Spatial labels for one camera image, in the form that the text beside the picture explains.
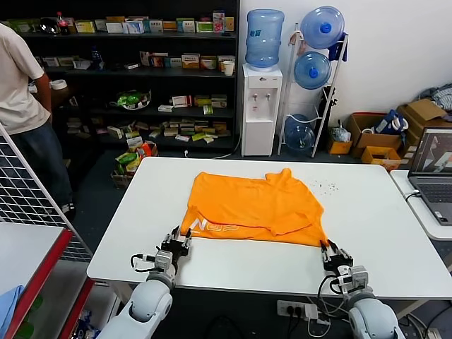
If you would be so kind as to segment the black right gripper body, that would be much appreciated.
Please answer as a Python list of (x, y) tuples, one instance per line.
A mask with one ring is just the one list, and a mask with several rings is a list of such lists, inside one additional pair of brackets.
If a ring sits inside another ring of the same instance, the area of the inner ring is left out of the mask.
[(352, 259), (338, 259), (323, 262), (323, 269), (334, 274), (345, 274), (353, 266)]

